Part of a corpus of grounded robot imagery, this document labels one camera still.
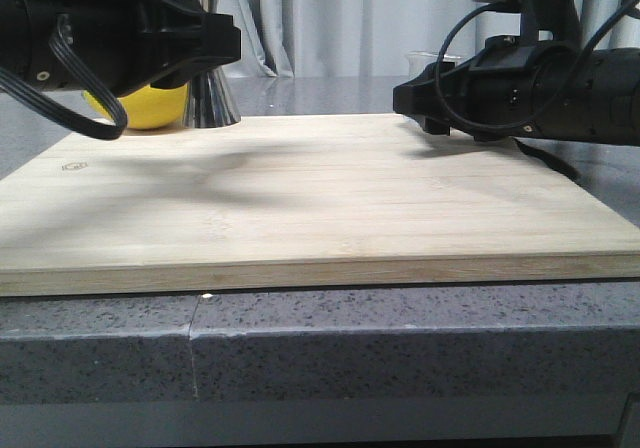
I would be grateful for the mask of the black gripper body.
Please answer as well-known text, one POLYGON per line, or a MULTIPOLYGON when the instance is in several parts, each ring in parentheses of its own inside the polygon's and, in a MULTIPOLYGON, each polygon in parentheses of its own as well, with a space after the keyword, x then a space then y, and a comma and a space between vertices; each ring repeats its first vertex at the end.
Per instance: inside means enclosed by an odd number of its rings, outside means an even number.
POLYGON ((470 70, 469 119, 498 125, 523 121, 538 111, 554 94, 554 100, 530 129, 512 130, 510 136, 603 143, 639 144, 639 50, 616 48, 592 52, 569 86, 561 89, 577 54, 557 43, 528 47, 533 59, 515 71, 495 64, 519 55, 517 43, 498 36, 485 48, 470 70))
POLYGON ((82 62, 115 95, 128 95, 152 79, 142 39, 146 1, 1 0, 1 65, 39 90, 79 88, 50 46, 64 18, 82 62))

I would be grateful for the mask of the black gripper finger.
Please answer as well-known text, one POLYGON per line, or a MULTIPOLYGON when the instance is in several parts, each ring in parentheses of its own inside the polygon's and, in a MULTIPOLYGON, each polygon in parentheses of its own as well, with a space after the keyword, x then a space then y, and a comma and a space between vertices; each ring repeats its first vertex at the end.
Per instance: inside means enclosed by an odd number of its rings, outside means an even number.
MULTIPOLYGON (((394 112, 416 121, 428 134, 449 135, 451 129, 456 129, 478 136, 477 130, 452 121, 443 109, 435 89, 435 66, 435 62, 430 63, 417 77, 393 89, 394 112)), ((466 61, 459 66, 449 62, 440 64, 442 94, 449 106, 464 118, 470 117, 466 97, 471 80, 470 70, 476 66, 475 60, 466 61)))
POLYGON ((137 84, 178 88, 241 56, 230 15, 201 0, 138 0, 137 84))

